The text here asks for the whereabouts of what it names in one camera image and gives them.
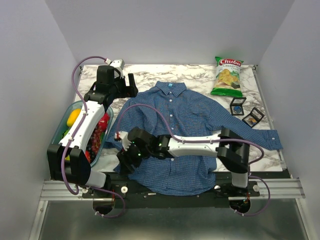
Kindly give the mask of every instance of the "green chip bag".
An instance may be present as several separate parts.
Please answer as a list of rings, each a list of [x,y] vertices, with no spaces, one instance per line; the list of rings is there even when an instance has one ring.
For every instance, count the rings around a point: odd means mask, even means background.
[[[242,97],[240,67],[243,61],[216,56],[216,77],[212,95]]]

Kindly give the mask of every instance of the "marble table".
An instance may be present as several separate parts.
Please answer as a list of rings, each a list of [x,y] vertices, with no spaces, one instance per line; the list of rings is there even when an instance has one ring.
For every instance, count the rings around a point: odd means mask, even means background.
[[[82,74],[78,84],[78,90],[82,96],[90,89],[92,84],[96,81],[98,65],[84,65]],[[157,81],[161,82],[184,82],[186,87],[190,90],[199,92],[213,100],[219,102],[223,107],[230,111],[230,102],[232,97],[214,96],[210,92],[214,86],[214,79],[216,75],[216,67],[214,65],[151,65],[151,64],[134,64],[126,65],[123,70],[124,75],[133,73],[136,86],[139,92],[144,92],[154,87]],[[243,104],[244,115],[250,113],[253,107],[258,108],[266,115],[264,103],[262,101],[254,72],[251,65],[244,65],[241,67],[240,84],[243,96],[246,101]],[[115,99],[111,105],[114,117],[112,123],[117,118],[122,106],[128,99]],[[270,129],[270,123],[265,116],[262,121],[257,124],[255,129]],[[101,172],[113,172],[114,167],[119,163],[116,156],[117,150],[103,149],[99,160],[92,168]],[[280,172],[282,171],[280,154],[277,150],[264,149],[264,158],[251,165],[252,172]],[[256,159],[260,155],[260,151],[255,147],[250,147],[249,161]],[[217,159],[217,169],[215,172],[228,172],[224,165]]]

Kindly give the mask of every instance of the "blue shirt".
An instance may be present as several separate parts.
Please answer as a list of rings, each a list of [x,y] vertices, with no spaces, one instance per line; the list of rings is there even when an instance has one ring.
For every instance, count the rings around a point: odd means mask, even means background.
[[[168,121],[174,135],[184,137],[210,136],[222,127],[242,138],[269,150],[281,149],[276,130],[256,130],[232,116],[218,102],[186,88],[184,83],[157,82],[155,87],[130,98],[119,113],[134,104],[147,104],[159,110]],[[106,147],[121,150],[122,144],[114,140],[116,119]],[[155,136],[169,134],[162,119],[150,108],[131,108],[120,123],[120,131],[129,132],[139,127]],[[144,159],[129,178],[156,193],[190,196],[203,193],[215,185],[216,159],[208,156],[180,156],[160,160]]]

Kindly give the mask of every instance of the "white wall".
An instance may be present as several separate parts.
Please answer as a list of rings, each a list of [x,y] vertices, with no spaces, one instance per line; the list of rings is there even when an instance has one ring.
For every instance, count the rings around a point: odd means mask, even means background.
[[[26,240],[75,59],[43,0],[0,5],[0,238]]]
[[[77,60],[257,64],[294,0],[45,0]]]
[[[296,0],[258,66],[289,171],[320,236],[320,1]]]

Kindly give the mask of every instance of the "basket of fruit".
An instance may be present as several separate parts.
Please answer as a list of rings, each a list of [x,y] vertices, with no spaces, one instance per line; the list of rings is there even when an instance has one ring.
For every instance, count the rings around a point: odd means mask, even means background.
[[[59,144],[61,139],[65,137],[80,114],[82,106],[82,101],[76,101],[67,108],[57,130],[53,135],[51,144]],[[89,142],[86,146],[85,156],[88,159],[91,167],[93,167],[99,159],[102,148],[104,147],[104,143],[106,142],[108,133],[110,131],[113,117],[114,112],[112,108],[109,107],[105,115],[95,126],[89,139]]]

